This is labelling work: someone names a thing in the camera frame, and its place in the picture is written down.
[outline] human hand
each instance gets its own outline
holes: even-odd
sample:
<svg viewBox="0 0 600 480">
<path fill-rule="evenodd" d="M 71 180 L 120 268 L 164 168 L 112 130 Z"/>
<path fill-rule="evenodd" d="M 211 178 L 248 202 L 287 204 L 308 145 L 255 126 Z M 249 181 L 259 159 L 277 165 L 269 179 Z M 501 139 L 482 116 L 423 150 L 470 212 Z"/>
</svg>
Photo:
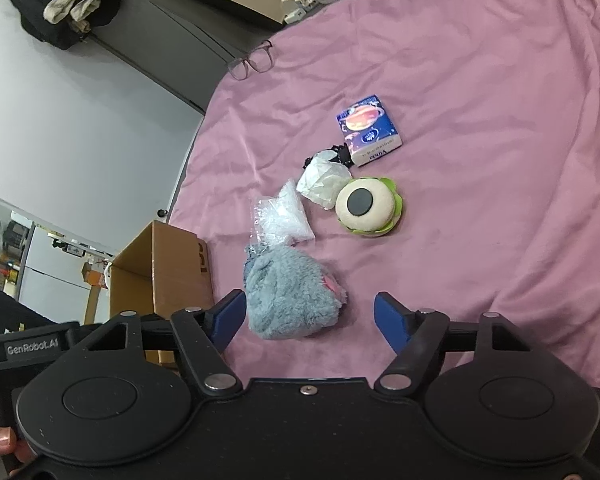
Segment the human hand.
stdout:
<svg viewBox="0 0 600 480">
<path fill-rule="evenodd" d="M 24 440 L 18 440 L 11 428 L 0 428 L 0 455 L 13 453 L 22 463 L 27 463 L 35 457 L 33 451 Z"/>
</svg>

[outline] clear plastic bag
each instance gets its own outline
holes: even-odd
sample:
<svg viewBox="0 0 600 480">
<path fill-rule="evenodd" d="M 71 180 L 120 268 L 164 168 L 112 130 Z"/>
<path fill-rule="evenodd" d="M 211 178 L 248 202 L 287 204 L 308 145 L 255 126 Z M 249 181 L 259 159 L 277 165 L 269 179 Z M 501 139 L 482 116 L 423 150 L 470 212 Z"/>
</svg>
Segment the clear plastic bag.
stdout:
<svg viewBox="0 0 600 480">
<path fill-rule="evenodd" d="M 346 166 L 315 156 L 304 170 L 296 189 L 311 202 L 325 209 L 333 209 L 338 194 L 351 179 L 351 173 Z"/>
<path fill-rule="evenodd" d="M 293 180 L 282 187 L 277 197 L 263 196 L 254 202 L 252 246 L 293 245 L 306 240 L 315 240 L 315 235 Z"/>
</svg>

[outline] eyeglasses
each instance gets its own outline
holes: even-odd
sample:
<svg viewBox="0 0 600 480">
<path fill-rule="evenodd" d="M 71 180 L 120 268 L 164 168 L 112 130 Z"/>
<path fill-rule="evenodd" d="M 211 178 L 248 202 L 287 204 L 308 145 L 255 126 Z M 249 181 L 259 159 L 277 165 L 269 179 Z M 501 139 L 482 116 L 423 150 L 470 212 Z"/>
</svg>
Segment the eyeglasses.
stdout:
<svg viewBox="0 0 600 480">
<path fill-rule="evenodd" d="M 253 68 L 258 73 L 266 72 L 273 68 L 273 58 L 271 57 L 271 47 L 273 45 L 269 40 L 266 40 L 258 48 L 253 50 L 247 57 L 234 59 L 227 63 L 229 74 L 234 79 L 242 81 L 249 76 L 249 67 Z"/>
</svg>

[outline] pink blanket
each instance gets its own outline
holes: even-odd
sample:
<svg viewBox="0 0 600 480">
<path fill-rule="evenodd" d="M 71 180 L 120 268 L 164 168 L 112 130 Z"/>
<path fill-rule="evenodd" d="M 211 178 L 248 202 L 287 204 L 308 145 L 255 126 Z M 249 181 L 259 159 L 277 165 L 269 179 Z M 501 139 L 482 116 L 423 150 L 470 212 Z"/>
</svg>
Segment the pink blanket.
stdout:
<svg viewBox="0 0 600 480">
<path fill-rule="evenodd" d="M 342 142 L 377 94 L 404 145 L 354 168 L 407 206 L 383 238 L 305 201 L 306 250 L 348 290 L 336 327 L 226 357 L 243 378 L 366 376 L 394 357 L 376 292 L 456 320 L 498 311 L 600 386 L 600 0 L 344 0 L 272 38 L 275 67 L 214 95 L 172 223 L 210 243 L 220 298 L 242 287 L 250 198 Z"/>
</svg>

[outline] silver bolt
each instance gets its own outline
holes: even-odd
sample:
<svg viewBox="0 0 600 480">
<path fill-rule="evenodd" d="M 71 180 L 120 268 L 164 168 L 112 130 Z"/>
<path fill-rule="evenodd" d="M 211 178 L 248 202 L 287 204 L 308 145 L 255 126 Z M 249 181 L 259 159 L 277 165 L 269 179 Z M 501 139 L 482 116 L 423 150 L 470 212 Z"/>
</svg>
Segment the silver bolt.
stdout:
<svg viewBox="0 0 600 480">
<path fill-rule="evenodd" d="M 228 390 L 235 386 L 235 377 L 229 374 L 212 374 L 205 379 L 205 386 L 210 390 L 216 392 L 221 390 Z"/>
<path fill-rule="evenodd" d="M 389 374 L 380 379 L 385 390 L 403 390 L 411 386 L 411 379 L 402 374 Z"/>
<path fill-rule="evenodd" d="M 310 384 L 306 384 L 305 386 L 300 387 L 300 393 L 303 395 L 315 395 L 318 393 L 318 388 L 311 386 Z"/>
</svg>

